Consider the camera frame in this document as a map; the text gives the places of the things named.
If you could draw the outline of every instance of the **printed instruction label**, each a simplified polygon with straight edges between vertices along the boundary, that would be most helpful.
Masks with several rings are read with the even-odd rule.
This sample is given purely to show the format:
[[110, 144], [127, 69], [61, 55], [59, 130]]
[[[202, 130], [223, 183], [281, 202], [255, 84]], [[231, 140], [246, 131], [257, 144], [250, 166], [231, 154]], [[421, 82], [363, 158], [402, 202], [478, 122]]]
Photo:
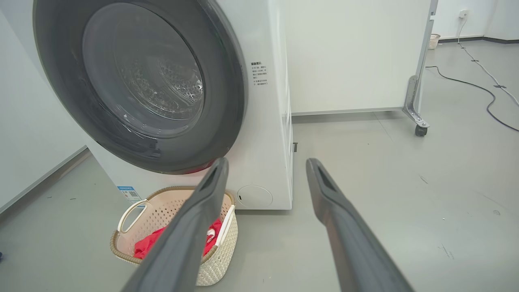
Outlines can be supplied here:
[[267, 85], [267, 66], [262, 62], [252, 62], [252, 84], [254, 86]]
[[141, 201], [141, 197], [137, 194], [133, 187], [117, 187], [121, 193], [126, 197], [126, 199], [131, 203], [135, 204], [138, 201]]

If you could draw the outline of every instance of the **metal stand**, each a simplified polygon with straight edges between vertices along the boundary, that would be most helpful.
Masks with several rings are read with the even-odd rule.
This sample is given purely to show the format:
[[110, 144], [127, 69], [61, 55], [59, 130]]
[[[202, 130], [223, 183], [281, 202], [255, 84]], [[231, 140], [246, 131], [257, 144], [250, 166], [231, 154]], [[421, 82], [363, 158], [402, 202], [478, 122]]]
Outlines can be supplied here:
[[434, 24], [434, 20], [431, 19], [431, 16], [436, 15], [437, 6], [438, 0], [431, 0], [431, 6], [429, 7], [429, 15], [427, 16], [427, 25], [424, 33], [424, 40], [422, 41], [420, 58], [418, 59], [418, 67], [416, 69], [416, 74], [409, 78], [409, 83], [407, 84], [407, 92], [405, 96], [405, 104], [404, 108], [402, 109], [402, 111], [407, 116], [409, 116], [413, 120], [413, 122], [416, 123], [415, 135], [417, 136], [425, 136], [427, 134], [427, 128], [429, 128], [429, 123], [424, 121], [416, 112], [415, 105], [418, 105], [420, 102], [421, 76], [425, 67], [425, 57], [427, 55], [429, 40], [431, 38], [432, 25]]

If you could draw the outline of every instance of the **front-load washing machine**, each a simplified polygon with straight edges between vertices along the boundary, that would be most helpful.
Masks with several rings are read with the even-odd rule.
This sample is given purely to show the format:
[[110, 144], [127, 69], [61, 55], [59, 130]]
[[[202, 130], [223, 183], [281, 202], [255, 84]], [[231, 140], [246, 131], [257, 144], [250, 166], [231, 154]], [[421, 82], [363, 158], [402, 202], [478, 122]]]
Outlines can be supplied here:
[[225, 156], [237, 208], [292, 208], [277, 0], [37, 0], [33, 9], [50, 84], [129, 201], [197, 185]]

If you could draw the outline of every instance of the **gray floor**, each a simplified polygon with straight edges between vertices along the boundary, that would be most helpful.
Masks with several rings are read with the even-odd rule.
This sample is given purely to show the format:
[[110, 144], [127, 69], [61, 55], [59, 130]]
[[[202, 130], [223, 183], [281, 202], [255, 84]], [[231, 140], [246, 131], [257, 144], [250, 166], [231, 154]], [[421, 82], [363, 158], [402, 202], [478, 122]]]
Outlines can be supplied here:
[[[465, 46], [519, 96], [519, 45]], [[494, 92], [519, 127], [519, 107], [456, 44], [427, 65]], [[239, 211], [226, 276], [196, 291], [337, 291], [324, 227], [313, 215], [305, 160], [317, 157], [416, 291], [516, 291], [519, 133], [495, 122], [491, 97], [425, 73], [426, 137], [400, 112], [299, 117], [292, 211]], [[119, 291], [135, 267], [108, 240], [128, 207], [91, 157], [0, 227], [2, 291]]]

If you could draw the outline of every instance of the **red clothing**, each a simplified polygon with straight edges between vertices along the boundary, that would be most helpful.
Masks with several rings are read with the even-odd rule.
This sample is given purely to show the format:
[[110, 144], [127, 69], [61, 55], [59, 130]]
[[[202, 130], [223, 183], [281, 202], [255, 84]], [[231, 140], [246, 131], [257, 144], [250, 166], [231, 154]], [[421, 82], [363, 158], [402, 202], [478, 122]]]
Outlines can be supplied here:
[[[207, 236], [206, 247], [203, 251], [204, 256], [211, 250], [211, 247], [213, 247], [216, 243], [216, 239], [218, 238], [218, 234], [220, 232], [221, 227], [222, 222], [219, 218], [209, 227], [208, 233], [210, 233], [211, 230], [214, 230], [214, 235]], [[166, 227], [156, 230], [152, 234], [146, 236], [143, 240], [135, 243], [135, 252], [133, 256], [138, 259], [144, 259], [148, 252], [152, 250], [153, 245], [157, 242], [165, 228]]]

